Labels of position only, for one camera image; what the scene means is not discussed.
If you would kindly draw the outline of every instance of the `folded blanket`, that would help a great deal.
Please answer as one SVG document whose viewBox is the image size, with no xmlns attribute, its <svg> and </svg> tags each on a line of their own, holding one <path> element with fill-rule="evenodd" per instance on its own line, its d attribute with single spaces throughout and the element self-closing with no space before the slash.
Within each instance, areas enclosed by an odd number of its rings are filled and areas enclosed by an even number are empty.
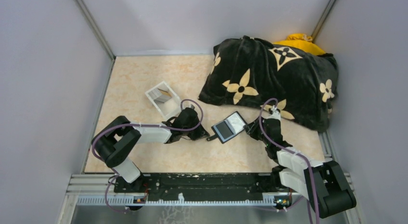
<svg viewBox="0 0 408 224">
<path fill-rule="evenodd" d="M 244 36 L 215 46 L 214 55 L 199 100 L 260 108 L 275 97 L 283 118 L 319 132 L 328 128 L 338 78 L 332 54 L 312 55 Z"/>
</svg>

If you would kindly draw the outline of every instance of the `yellow fabric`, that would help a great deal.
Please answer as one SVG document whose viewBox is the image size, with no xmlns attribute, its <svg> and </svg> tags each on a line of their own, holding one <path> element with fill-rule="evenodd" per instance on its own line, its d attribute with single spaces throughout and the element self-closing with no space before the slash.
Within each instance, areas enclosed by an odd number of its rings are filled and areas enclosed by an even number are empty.
<svg viewBox="0 0 408 224">
<path fill-rule="evenodd" d="M 312 37 L 307 36 L 306 34 L 291 34 L 286 38 L 286 40 L 274 42 L 273 44 L 295 47 L 314 55 L 325 54 L 325 51 L 318 45 L 312 43 L 312 40 Z"/>
</svg>

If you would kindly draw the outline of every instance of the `gray wall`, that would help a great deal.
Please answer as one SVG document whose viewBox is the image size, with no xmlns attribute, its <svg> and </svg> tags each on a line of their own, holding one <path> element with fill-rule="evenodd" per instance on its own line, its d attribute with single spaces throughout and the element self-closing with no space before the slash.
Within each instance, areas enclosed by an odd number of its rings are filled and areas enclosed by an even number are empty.
<svg viewBox="0 0 408 224">
<path fill-rule="evenodd" d="M 407 223 L 408 0 L 339 0 L 317 44 L 340 66 L 330 134 L 367 223 Z"/>
<path fill-rule="evenodd" d="M 0 0 L 0 223 L 52 224 L 110 60 L 73 0 Z"/>
<path fill-rule="evenodd" d="M 116 55 L 210 53 L 231 37 L 311 33 L 329 0 L 84 0 Z"/>
</svg>

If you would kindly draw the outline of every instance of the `gray floor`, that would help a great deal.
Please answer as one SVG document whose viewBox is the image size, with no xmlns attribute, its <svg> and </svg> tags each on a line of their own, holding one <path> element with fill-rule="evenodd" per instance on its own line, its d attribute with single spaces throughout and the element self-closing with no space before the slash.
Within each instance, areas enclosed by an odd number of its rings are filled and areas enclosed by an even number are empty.
<svg viewBox="0 0 408 224">
<path fill-rule="evenodd" d="M 253 207 L 143 207 L 120 214 L 105 206 L 77 206 L 72 224 L 307 224 L 306 202 L 285 212 L 261 211 Z M 321 224 L 347 224 L 343 213 L 322 219 Z"/>
</svg>

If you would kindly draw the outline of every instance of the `metal corner post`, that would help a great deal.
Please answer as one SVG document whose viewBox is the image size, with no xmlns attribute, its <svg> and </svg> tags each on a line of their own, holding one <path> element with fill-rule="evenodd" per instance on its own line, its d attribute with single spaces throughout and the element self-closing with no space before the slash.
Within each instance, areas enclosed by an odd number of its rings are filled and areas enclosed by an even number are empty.
<svg viewBox="0 0 408 224">
<path fill-rule="evenodd" d="M 327 6 L 324 9 L 323 14 L 321 15 L 318 23 L 315 26 L 315 29 L 312 32 L 313 42 L 314 40 L 316 40 L 316 37 L 319 35 L 324 23 L 326 22 L 327 17 L 329 16 L 336 2 L 337 0 L 329 0 L 329 3 L 327 3 Z"/>
<path fill-rule="evenodd" d="M 93 34 L 95 35 L 98 42 L 101 44 L 105 52 L 108 54 L 109 58 L 115 60 L 116 56 L 112 52 L 108 42 L 106 41 L 105 37 L 103 36 L 101 30 L 99 29 L 98 25 L 96 24 L 95 20 L 92 17 L 92 14 L 88 10 L 85 2 L 83 0 L 74 0 L 78 8 L 81 10 L 82 15 L 84 16 L 85 20 L 87 21 L 89 27 L 92 29 Z"/>
</svg>

